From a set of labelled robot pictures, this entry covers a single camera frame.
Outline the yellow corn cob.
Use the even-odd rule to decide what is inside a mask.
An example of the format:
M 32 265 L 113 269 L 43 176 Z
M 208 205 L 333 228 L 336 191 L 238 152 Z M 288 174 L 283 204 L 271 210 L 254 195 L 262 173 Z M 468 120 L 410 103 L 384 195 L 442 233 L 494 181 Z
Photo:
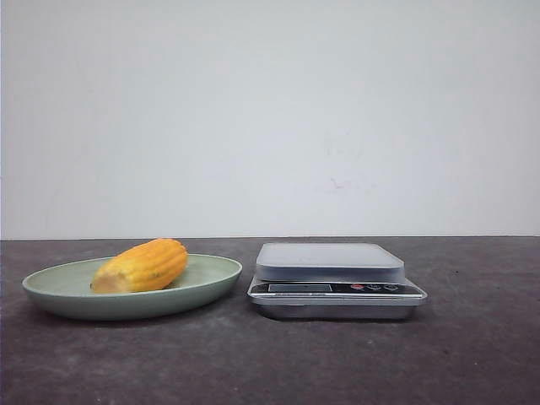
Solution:
M 94 274 L 90 288 L 98 294 L 163 289 L 184 272 L 187 261 L 187 249 L 178 240 L 151 240 L 107 261 Z

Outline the silver digital kitchen scale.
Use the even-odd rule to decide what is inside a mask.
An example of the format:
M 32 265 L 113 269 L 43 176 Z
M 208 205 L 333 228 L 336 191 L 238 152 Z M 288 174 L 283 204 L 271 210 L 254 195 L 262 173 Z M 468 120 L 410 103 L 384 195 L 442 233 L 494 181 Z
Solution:
M 427 293 L 377 244 L 266 243 L 247 295 L 273 319 L 408 319 Z

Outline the green plate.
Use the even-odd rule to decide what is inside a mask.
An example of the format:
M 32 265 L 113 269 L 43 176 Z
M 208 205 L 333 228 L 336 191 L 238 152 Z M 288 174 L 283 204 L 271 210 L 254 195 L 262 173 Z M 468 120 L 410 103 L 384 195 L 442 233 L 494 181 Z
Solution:
M 166 288 L 128 294 L 97 294 L 90 282 L 105 257 L 69 262 L 32 273 L 24 291 L 40 309 L 89 321 L 126 321 L 168 316 L 220 299 L 235 285 L 242 264 L 234 259 L 191 254 L 184 273 Z

